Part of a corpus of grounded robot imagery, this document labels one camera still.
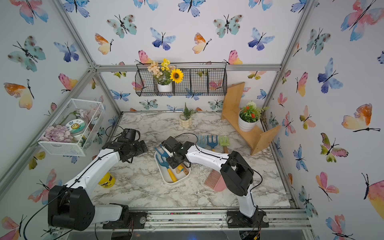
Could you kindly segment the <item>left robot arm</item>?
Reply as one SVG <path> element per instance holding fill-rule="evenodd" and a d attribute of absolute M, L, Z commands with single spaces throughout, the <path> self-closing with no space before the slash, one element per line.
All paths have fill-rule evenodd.
<path fill-rule="evenodd" d="M 141 133 L 124 129 L 114 141 L 107 142 L 92 162 L 63 186 L 49 190 L 48 224 L 69 231 L 83 231 L 92 224 L 103 222 L 126 223 L 127 206 L 109 204 L 96 207 L 90 196 L 100 180 L 119 162 L 131 164 L 134 157 L 144 154 L 148 148 Z"/>

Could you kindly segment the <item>white mesh wall basket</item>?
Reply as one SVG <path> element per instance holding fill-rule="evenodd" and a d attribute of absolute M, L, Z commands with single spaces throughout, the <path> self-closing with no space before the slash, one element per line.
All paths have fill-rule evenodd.
<path fill-rule="evenodd" d="M 93 143 L 103 143 L 104 117 L 103 102 L 70 99 L 44 130 L 38 145 L 51 155 L 84 157 Z"/>

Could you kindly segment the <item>white storage box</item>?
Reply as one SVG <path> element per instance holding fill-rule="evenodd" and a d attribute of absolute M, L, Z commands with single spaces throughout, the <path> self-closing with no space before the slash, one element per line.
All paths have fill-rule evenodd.
<path fill-rule="evenodd" d="M 173 174 L 175 175 L 175 177 L 176 177 L 177 180 L 178 180 L 177 182 L 173 183 L 173 181 L 171 180 L 171 178 L 170 178 L 170 176 L 169 176 L 169 174 L 168 174 L 167 169 L 166 169 L 165 167 L 162 167 L 162 166 L 158 163 L 158 161 L 157 161 L 157 159 L 156 159 L 156 156 L 158 156 L 159 158 L 160 158 L 161 156 L 160 156 L 157 152 L 155 152 L 155 154 L 154 154 L 155 162 L 156 162 L 156 164 L 157 164 L 157 166 L 158 166 L 158 169 L 159 169 L 159 171 L 160 171 L 160 174 L 161 174 L 162 179 L 163 179 L 163 181 L 165 182 L 165 184 L 170 185 L 170 186 L 174 186 L 174 185 L 180 183 L 181 181 L 185 180 L 185 179 L 190 175 L 190 173 L 191 173 L 191 169 L 190 169 L 190 168 L 188 168 L 189 171 L 190 171 L 190 173 L 189 173 L 188 176 L 186 176 L 184 173 L 181 173 L 180 175 L 178 175 L 178 174 L 176 173 L 176 169 L 172 169 L 172 168 L 170 167 L 170 165 L 169 165 L 170 169 L 172 170 Z"/>

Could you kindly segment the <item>green rake wooden handle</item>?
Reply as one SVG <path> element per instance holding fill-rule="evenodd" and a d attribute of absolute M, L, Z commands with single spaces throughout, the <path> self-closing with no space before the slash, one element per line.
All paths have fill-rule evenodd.
<path fill-rule="evenodd" d="M 178 175 L 180 175 L 181 173 L 184 173 L 186 176 L 188 176 L 190 171 L 189 171 L 189 169 L 184 164 L 180 164 L 176 168 L 176 173 Z"/>

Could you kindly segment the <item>green fork wooden handle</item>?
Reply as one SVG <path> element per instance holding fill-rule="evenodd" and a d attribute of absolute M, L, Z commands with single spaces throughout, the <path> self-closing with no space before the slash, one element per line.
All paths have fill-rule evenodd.
<path fill-rule="evenodd" d="M 219 136 L 219 145 L 223 147 L 224 153 L 229 153 L 228 146 L 230 145 L 230 139 L 228 136 Z"/>

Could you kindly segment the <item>yellow round container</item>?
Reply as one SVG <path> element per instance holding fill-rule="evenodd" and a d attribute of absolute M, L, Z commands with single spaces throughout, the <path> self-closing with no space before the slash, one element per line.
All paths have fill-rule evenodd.
<path fill-rule="evenodd" d="M 99 181 L 99 185 L 103 188 L 111 188 L 115 185 L 116 178 L 109 172 Z"/>

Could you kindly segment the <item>purple artificial flowers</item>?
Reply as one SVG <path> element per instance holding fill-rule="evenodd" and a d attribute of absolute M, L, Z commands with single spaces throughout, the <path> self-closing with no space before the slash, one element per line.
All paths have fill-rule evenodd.
<path fill-rule="evenodd" d="M 40 140 L 44 142 L 71 143 L 73 136 L 66 126 L 56 125 L 55 127 L 48 127 Z"/>

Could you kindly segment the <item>small woven pot plant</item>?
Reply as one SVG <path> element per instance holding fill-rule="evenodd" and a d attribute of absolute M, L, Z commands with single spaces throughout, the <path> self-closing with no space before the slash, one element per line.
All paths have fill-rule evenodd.
<path fill-rule="evenodd" d="M 187 104 L 185 104 L 185 107 L 183 109 L 183 112 L 180 114 L 179 122 L 181 127 L 183 128 L 189 128 L 192 126 L 192 116 L 195 114 L 195 110 L 189 109 L 187 107 Z"/>

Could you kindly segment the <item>white pot red flowers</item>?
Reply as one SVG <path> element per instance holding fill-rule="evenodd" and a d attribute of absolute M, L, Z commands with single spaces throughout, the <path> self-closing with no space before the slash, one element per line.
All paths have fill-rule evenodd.
<path fill-rule="evenodd" d="M 239 112 L 239 128 L 243 132 L 250 132 L 267 108 L 259 108 L 253 101 L 249 101 Z"/>

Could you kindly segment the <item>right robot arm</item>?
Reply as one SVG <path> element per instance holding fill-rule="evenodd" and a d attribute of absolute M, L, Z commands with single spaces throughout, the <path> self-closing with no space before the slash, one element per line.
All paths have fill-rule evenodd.
<path fill-rule="evenodd" d="M 173 169 L 183 162 L 200 164 L 221 174 L 227 189 L 237 196 L 238 211 L 227 212 L 229 228 L 260 228 L 269 227 L 269 219 L 265 211 L 261 210 L 252 196 L 254 173 L 246 160 L 236 151 L 222 154 L 206 150 L 192 142 L 180 143 L 173 137 L 162 142 L 162 147 L 169 157 L 167 163 Z"/>

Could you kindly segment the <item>white pot yellow flowers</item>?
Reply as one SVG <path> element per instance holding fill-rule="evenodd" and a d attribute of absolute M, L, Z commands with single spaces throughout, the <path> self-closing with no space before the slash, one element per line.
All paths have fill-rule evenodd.
<path fill-rule="evenodd" d="M 159 93 L 173 92 L 173 84 L 180 84 L 184 80 L 184 72 L 174 65 L 168 59 L 151 62 L 147 67 L 148 72 L 152 74 Z"/>

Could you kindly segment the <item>round tin in basket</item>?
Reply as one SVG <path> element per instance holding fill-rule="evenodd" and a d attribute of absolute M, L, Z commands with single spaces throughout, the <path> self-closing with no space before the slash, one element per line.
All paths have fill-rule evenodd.
<path fill-rule="evenodd" d="M 75 120 L 69 121 L 66 124 L 66 128 L 71 135 L 79 135 L 86 130 L 86 122 L 82 119 L 75 119 Z"/>

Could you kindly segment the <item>dark blue rake yellow handle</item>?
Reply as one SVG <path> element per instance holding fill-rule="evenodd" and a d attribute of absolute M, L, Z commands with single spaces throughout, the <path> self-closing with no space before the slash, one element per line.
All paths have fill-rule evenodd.
<path fill-rule="evenodd" d="M 207 144 L 213 152 L 215 152 L 215 147 L 218 145 L 218 136 L 210 135 L 207 136 Z"/>

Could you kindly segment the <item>wooden zigzag shelf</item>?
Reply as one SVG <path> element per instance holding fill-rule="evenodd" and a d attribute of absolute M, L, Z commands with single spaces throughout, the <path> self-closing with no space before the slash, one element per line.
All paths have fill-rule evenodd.
<path fill-rule="evenodd" d="M 278 125 L 264 132 L 257 123 L 248 123 L 240 117 L 240 102 L 245 83 L 238 83 L 227 88 L 222 109 L 222 120 L 227 120 L 251 147 L 251 155 L 266 149 L 278 134 Z"/>

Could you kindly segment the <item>pink hand brush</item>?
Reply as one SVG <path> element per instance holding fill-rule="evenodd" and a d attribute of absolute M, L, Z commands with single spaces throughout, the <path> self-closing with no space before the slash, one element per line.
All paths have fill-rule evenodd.
<path fill-rule="evenodd" d="M 208 178 L 205 181 L 205 185 L 210 187 L 216 192 L 222 192 L 224 191 L 227 186 L 223 179 L 223 176 L 215 170 L 212 170 L 209 174 Z"/>

